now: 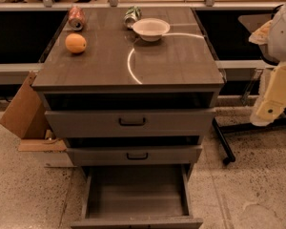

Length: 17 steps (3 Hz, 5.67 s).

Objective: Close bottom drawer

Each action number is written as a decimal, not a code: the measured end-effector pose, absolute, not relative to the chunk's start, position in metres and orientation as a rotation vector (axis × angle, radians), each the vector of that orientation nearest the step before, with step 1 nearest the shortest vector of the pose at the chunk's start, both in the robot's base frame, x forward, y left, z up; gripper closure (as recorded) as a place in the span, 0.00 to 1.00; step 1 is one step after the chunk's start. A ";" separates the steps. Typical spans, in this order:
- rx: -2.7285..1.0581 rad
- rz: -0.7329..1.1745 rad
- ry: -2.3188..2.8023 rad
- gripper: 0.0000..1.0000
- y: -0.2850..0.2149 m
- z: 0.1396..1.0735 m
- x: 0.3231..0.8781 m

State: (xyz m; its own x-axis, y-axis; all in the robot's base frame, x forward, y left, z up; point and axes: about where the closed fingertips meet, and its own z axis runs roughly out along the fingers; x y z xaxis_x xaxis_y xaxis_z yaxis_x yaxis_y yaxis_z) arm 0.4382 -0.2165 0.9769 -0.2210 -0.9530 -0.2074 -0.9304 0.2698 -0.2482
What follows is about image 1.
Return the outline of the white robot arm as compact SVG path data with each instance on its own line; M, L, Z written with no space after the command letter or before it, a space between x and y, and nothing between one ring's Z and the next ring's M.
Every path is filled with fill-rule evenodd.
M257 99L250 116L250 121L255 126L267 126L286 108L286 3L272 20L250 35L249 41L266 45L267 53L278 61L278 65L270 72L269 83Z

